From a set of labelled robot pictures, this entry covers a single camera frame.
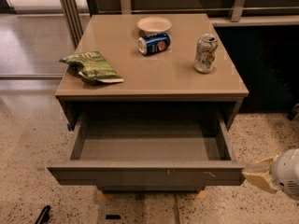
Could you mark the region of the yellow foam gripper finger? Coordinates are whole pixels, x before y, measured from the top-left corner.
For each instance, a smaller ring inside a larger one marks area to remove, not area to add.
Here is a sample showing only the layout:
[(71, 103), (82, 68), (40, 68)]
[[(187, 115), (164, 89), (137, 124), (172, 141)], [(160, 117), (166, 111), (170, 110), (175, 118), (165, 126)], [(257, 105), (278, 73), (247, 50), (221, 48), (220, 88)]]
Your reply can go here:
[(242, 175), (254, 187), (275, 194), (280, 190), (270, 170), (247, 170), (242, 171)]
[(248, 166), (251, 172), (267, 172), (271, 169), (272, 164), (278, 158), (278, 155), (265, 158), (261, 161), (256, 161)]

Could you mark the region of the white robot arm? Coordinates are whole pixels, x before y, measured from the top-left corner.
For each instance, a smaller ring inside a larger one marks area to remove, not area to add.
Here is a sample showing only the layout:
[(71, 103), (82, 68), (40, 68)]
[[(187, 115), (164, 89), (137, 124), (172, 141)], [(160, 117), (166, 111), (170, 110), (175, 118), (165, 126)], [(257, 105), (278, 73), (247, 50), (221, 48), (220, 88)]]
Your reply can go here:
[(253, 186), (299, 200), (299, 148), (247, 165), (242, 175)]

